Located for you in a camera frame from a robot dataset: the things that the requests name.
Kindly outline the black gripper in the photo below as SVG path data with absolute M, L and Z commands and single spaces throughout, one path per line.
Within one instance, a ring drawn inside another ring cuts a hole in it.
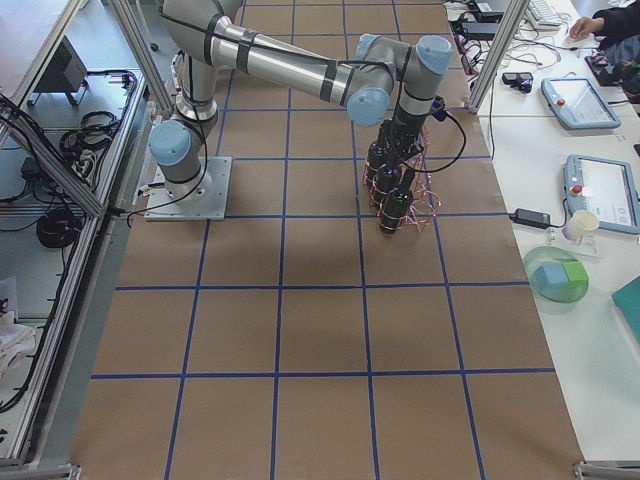
M 420 130 L 397 124 L 393 120 L 386 120 L 384 126 L 391 165 L 400 165 L 424 152 L 425 146 Z

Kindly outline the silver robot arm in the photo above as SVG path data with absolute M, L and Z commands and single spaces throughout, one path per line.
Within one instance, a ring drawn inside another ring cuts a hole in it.
M 377 155 L 368 161 L 369 184 L 420 152 L 418 144 L 453 49 L 427 35 L 410 45 L 380 35 L 361 36 L 352 60 L 320 56 L 235 24 L 237 1 L 166 1 L 169 33 L 183 52 L 201 63 L 187 82 L 212 81 L 230 67 L 265 81 L 344 107 L 352 122 L 378 126 Z

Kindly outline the person's hand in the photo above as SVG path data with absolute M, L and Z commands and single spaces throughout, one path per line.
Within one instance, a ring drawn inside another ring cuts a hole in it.
M 604 28 L 603 18 L 582 17 L 575 22 L 569 30 L 569 37 L 574 41 L 580 41 L 589 35 L 595 35 Z

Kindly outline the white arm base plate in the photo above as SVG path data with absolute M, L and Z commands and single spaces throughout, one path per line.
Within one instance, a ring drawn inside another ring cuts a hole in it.
M 223 220 L 226 214 L 231 157 L 199 157 L 206 172 L 186 184 L 167 182 L 160 166 L 156 167 L 155 182 L 148 196 L 144 217 L 149 221 Z

